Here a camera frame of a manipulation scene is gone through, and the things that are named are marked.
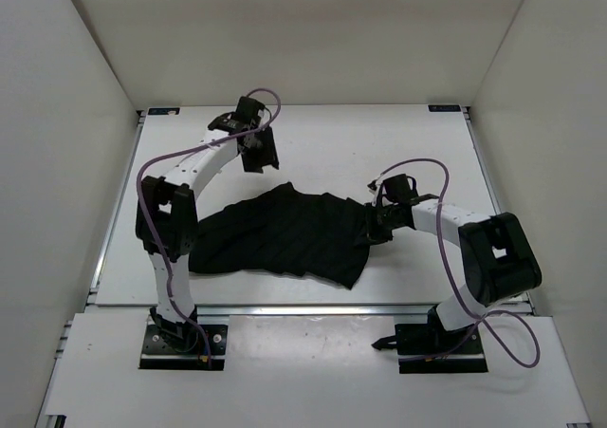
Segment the black pleated skirt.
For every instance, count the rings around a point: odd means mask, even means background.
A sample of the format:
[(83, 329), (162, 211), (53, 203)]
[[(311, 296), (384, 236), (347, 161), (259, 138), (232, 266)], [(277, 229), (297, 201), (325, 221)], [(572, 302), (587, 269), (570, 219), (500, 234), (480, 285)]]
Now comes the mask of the black pleated skirt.
[(199, 221), (189, 271), (312, 275), (351, 289), (369, 253), (364, 205), (287, 182)]

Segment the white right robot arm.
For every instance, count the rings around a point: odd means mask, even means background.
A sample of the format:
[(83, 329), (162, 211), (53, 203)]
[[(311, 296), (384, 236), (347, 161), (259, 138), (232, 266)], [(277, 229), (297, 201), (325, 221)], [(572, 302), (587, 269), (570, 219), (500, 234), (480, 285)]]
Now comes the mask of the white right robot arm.
[(451, 298), (429, 315), (426, 344), (447, 352), (459, 341), (459, 330), (478, 322), (498, 303), (537, 288), (543, 280), (540, 266), (515, 214), (477, 214), (428, 198), (417, 203), (365, 205), (367, 239), (382, 244), (393, 230), (410, 228), (436, 236), (445, 268), (447, 242), (461, 252), (465, 284), (450, 282)]

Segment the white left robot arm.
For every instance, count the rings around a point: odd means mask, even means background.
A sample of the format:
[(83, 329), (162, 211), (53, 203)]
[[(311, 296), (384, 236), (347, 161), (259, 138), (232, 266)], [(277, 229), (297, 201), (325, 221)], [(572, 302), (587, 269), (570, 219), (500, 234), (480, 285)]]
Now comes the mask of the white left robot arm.
[(198, 326), (190, 290), (189, 254), (197, 235), (196, 201), (212, 179), (240, 157), (244, 170), (261, 173), (279, 167), (273, 131), (229, 135), (209, 130), (195, 147), (155, 157), (143, 164), (136, 180), (136, 236), (152, 262), (157, 306), (154, 322), (178, 350), (195, 345)]

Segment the blue label sticker left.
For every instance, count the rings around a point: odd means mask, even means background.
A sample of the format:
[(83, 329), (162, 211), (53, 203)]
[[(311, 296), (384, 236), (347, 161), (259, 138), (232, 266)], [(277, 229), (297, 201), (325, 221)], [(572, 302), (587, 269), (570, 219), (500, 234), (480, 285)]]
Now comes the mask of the blue label sticker left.
[(180, 113), (179, 107), (150, 107), (147, 116), (176, 116)]

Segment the blue label sticker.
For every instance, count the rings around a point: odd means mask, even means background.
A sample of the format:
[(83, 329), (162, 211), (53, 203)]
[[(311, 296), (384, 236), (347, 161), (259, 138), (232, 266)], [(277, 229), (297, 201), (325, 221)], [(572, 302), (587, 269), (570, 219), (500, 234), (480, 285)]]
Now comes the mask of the blue label sticker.
[(431, 113), (460, 113), (462, 111), (458, 104), (429, 104), (428, 109)]
[(147, 116), (176, 116), (180, 113), (179, 107), (150, 107)]

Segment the blue label sticker right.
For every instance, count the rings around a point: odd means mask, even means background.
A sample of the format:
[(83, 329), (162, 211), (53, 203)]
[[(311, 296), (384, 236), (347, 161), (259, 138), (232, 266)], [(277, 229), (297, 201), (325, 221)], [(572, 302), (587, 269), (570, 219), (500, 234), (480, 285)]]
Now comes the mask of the blue label sticker right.
[(460, 113), (462, 111), (458, 104), (429, 104), (428, 109), (431, 113)]

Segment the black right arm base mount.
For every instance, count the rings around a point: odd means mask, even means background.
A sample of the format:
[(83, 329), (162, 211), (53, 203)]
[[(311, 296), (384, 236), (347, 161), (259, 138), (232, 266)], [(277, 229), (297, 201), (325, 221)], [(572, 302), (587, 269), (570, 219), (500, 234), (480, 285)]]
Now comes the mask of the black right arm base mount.
[(376, 340), (372, 348), (395, 350), (402, 375), (488, 372), (477, 328), (441, 332), (428, 324), (396, 324), (395, 334)]

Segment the aluminium table rail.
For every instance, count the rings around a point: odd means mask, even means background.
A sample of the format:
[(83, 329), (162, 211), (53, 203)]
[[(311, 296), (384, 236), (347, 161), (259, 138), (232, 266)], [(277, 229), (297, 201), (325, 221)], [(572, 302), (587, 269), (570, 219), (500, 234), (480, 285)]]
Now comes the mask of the aluminium table rail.
[(432, 305), (198, 305), (199, 316), (400, 316), (425, 317)]

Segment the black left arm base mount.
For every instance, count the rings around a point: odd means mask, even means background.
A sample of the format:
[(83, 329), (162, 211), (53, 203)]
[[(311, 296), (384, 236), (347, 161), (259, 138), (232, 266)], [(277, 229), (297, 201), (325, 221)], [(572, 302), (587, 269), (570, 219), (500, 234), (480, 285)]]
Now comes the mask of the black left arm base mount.
[(150, 308), (138, 368), (142, 370), (223, 371), (229, 326), (166, 322)]

